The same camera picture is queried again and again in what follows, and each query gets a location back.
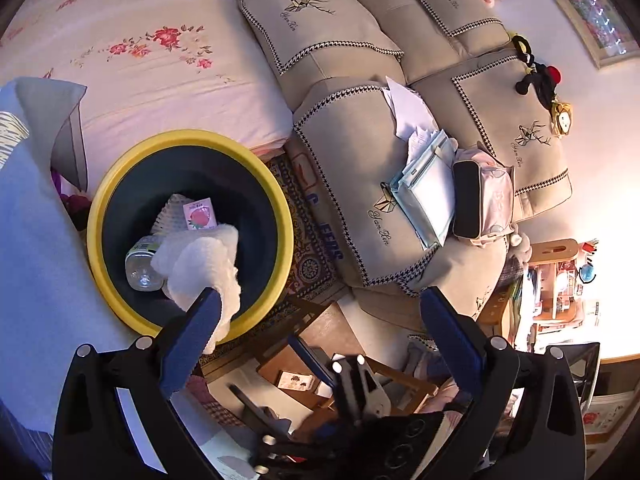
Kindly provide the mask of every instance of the pink handbag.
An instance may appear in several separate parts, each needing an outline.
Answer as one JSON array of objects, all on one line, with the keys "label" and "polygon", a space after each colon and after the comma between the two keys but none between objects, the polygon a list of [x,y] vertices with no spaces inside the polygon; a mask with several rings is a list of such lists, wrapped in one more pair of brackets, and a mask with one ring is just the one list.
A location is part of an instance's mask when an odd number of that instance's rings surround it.
[{"label": "pink handbag", "polygon": [[453,234],[484,246],[513,233],[513,171],[489,155],[481,144],[456,152]]}]

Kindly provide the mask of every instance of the carpet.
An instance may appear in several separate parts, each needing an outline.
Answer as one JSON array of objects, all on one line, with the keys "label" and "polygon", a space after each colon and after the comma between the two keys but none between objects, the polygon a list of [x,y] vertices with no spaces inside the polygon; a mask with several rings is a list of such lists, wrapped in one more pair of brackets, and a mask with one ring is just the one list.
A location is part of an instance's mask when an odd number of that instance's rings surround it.
[{"label": "carpet", "polygon": [[[280,184],[293,220],[293,261],[283,296],[284,294],[292,294],[304,300],[321,304],[337,299],[344,293],[346,286],[340,281],[324,246],[322,234],[306,204],[305,195],[298,184],[289,157],[286,154],[279,155],[265,164]],[[232,341],[217,346],[212,355],[203,355],[200,358],[200,366],[207,374],[207,378],[209,378],[210,371],[215,368],[215,361],[224,361],[224,357],[230,352],[239,354],[239,349],[246,347],[249,341],[260,336],[261,332],[273,328],[293,316],[297,310],[287,301],[280,301],[251,330]]]}]

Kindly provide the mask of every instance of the red ball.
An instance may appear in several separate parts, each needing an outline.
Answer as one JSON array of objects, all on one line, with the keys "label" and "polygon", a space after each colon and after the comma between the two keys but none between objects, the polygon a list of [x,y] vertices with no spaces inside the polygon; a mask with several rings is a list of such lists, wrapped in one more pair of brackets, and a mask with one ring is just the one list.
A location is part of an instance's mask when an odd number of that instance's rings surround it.
[{"label": "red ball", "polygon": [[553,79],[556,82],[556,84],[560,84],[560,82],[562,81],[562,76],[560,75],[560,71],[555,66],[548,66],[546,67],[546,69],[549,72],[551,79]]}]

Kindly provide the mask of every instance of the sofa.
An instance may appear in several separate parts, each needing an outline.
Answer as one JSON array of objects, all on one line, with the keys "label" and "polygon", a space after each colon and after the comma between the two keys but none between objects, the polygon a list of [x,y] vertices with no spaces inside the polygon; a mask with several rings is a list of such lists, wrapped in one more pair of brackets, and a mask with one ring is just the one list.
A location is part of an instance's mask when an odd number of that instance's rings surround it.
[{"label": "sofa", "polygon": [[476,318],[505,263],[505,238],[483,248],[449,235],[424,248],[388,191],[407,144],[386,78],[426,102],[461,148],[482,142],[514,167],[514,220],[572,193],[561,141],[526,66],[482,0],[237,0],[294,112],[286,150],[344,281],[380,319],[423,330],[418,293],[437,285]]}]

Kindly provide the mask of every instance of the pink floral bedsheet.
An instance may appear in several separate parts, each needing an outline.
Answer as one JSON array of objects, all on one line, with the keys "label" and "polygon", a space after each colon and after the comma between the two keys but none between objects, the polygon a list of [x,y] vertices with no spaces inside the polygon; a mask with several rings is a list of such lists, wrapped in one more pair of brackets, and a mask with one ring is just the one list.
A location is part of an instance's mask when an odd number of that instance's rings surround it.
[{"label": "pink floral bedsheet", "polygon": [[17,76],[87,86],[90,193],[140,140],[200,128],[261,153],[292,117],[235,0],[26,0],[0,40],[0,84]]}]

